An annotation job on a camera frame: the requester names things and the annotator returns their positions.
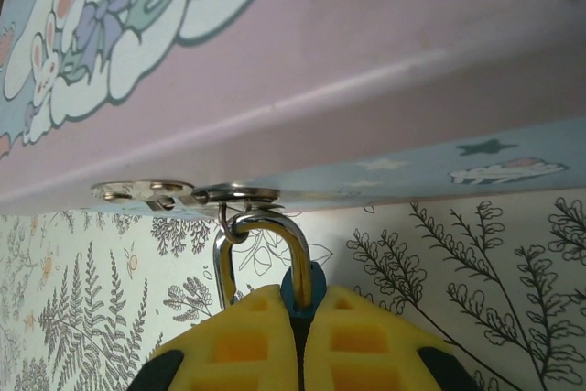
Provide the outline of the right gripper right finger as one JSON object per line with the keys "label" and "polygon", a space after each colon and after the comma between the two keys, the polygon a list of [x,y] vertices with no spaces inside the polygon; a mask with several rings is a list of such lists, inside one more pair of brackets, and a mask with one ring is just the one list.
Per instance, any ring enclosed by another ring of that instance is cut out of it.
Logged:
{"label": "right gripper right finger", "polygon": [[329,287],[309,328],[306,390],[475,390],[439,336],[343,287]]}

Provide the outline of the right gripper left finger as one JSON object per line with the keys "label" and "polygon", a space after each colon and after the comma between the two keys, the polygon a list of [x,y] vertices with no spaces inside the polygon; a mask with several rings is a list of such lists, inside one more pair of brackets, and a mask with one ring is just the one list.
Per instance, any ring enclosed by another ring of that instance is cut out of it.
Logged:
{"label": "right gripper left finger", "polygon": [[269,285],[158,347],[133,390],[298,390],[298,359],[280,288]]}

